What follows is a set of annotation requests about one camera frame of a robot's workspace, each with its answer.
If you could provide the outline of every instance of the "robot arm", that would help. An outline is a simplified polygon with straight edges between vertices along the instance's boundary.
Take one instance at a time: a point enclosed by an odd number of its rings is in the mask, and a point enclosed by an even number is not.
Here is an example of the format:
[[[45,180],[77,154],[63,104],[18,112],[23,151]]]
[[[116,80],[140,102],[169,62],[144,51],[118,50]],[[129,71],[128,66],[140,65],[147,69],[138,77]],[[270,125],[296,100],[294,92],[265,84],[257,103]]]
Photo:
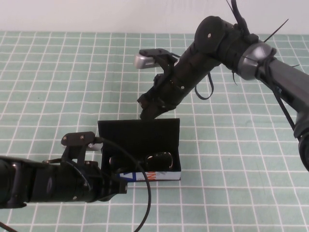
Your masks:
[[[309,171],[309,75],[276,59],[275,48],[249,33],[235,0],[231,9],[237,24],[217,16],[205,18],[179,60],[163,49],[139,51],[136,68],[162,67],[164,70],[154,78],[154,86],[139,97],[140,117],[152,119],[174,110],[205,76],[223,64],[244,80],[257,79],[273,91],[294,137],[299,140],[300,157]],[[282,100],[297,111],[295,123]]]

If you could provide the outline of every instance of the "black bracket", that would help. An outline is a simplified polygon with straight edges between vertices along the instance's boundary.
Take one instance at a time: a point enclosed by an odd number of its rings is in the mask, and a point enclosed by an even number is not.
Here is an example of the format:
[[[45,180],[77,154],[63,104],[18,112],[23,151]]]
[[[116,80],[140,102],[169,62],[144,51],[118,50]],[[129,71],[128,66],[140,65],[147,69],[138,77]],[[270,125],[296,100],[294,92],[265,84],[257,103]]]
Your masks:
[[[180,57],[162,48],[142,49],[140,54],[145,57],[152,57],[164,71],[164,74],[158,74],[154,77],[154,88],[160,86],[166,80],[166,77],[173,72],[174,65],[178,61],[175,57]]]
[[[90,161],[85,161],[86,150],[90,144],[99,143],[101,142],[92,131],[68,133],[61,140],[61,144],[66,147],[61,158],[45,160],[44,162],[71,166],[84,179],[88,190],[91,190],[93,188],[92,182],[85,168],[85,164],[90,163]]]

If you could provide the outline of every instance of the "green grid mat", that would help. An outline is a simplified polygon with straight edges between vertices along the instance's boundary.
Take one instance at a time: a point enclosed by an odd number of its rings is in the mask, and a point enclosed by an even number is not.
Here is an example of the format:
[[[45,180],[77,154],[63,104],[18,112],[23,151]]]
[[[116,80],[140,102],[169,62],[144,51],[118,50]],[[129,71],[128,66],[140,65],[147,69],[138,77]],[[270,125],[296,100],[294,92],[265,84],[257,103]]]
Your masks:
[[[134,55],[154,47],[181,55],[193,37],[0,33],[0,155],[59,158],[64,134],[98,133],[98,119],[139,118],[136,100],[162,70],[136,70]],[[309,73],[309,36],[276,35],[268,44],[279,60]],[[308,231],[309,174],[273,94],[238,76],[235,85],[224,66],[212,76],[210,100],[192,92],[159,117],[181,119],[182,180],[151,183],[152,208],[141,231]],[[206,79],[198,90],[209,95]],[[86,158],[100,161],[100,153]],[[141,222],[146,206],[146,185],[138,183],[107,203],[29,203],[0,210],[0,221],[19,232],[127,232]]]

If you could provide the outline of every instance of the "open box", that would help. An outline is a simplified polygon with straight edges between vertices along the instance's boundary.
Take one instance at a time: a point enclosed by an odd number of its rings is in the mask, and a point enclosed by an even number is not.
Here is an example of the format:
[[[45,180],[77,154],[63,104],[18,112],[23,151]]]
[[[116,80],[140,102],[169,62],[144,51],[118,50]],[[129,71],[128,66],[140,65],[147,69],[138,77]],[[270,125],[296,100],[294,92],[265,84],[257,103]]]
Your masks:
[[[169,152],[172,156],[172,167],[168,171],[147,170],[149,181],[180,180],[181,164],[179,159],[179,130],[180,120],[103,120],[98,121],[100,137],[111,140],[121,146],[136,159],[142,160],[149,154]],[[138,170],[115,173],[110,165],[110,158],[121,152],[108,144],[103,144],[102,165],[105,172],[115,174],[128,182],[141,182],[145,178]]]

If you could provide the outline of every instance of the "black cable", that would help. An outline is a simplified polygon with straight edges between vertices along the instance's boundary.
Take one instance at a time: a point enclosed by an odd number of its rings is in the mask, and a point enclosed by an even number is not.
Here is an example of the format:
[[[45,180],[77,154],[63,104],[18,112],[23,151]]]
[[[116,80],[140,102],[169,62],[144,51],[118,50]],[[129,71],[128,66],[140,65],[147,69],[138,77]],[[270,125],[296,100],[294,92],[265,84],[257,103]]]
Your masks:
[[[128,156],[132,160],[132,162],[134,162],[136,164],[136,166],[139,168],[139,170],[142,172],[142,174],[143,174],[143,176],[145,178],[145,182],[146,182],[147,190],[148,190],[148,205],[147,205],[146,213],[145,213],[145,216],[144,216],[143,220],[141,221],[140,225],[134,231],[134,232],[138,232],[138,231],[140,231],[140,229],[143,227],[145,221],[147,220],[147,217],[148,217],[149,212],[150,212],[150,207],[151,207],[151,189],[150,189],[150,183],[149,183],[148,177],[146,175],[146,172],[141,167],[141,165],[136,161],[136,159],[131,154],[129,154],[126,150],[124,150],[121,146],[119,146],[118,144],[116,144],[116,143],[114,143],[114,142],[112,142],[110,140],[104,139],[102,137],[100,137],[100,139],[103,142],[103,144],[106,143],[106,144],[109,144],[111,146],[114,146],[118,150],[123,152],[126,156]]]
[[[209,82],[210,82],[210,84],[211,84],[211,94],[209,95],[209,97],[207,97],[207,98],[202,97],[202,96],[198,93],[198,91],[197,91],[197,86],[195,86],[195,88],[194,88],[194,91],[195,91],[196,95],[197,95],[198,98],[200,98],[201,100],[207,100],[207,99],[209,99],[209,98],[212,96],[212,94],[213,94],[213,89],[214,89],[214,87],[213,87],[213,82],[212,82],[212,79],[211,79],[211,73],[208,74],[208,79],[209,79]]]
[[[286,116],[291,128],[294,130],[295,129],[295,123],[293,122],[289,112],[287,111],[287,109],[285,108],[282,100],[281,100],[281,97],[279,96],[278,92],[276,91],[275,89],[275,85],[273,83],[273,80],[271,78],[271,74],[270,74],[270,71],[269,71],[269,65],[270,65],[270,62],[274,59],[273,57],[273,53],[271,53],[264,61],[264,68],[265,68],[265,78],[266,80],[268,81],[268,84],[270,85],[270,88],[271,90],[273,91],[274,95],[275,95],[275,98],[279,104],[279,106],[281,107],[284,115]]]
[[[8,231],[8,232],[17,232],[17,231],[14,230],[13,228],[11,228],[11,227],[5,225],[5,224],[2,223],[2,222],[0,222],[0,227],[1,227],[2,229],[5,229],[5,230]]]

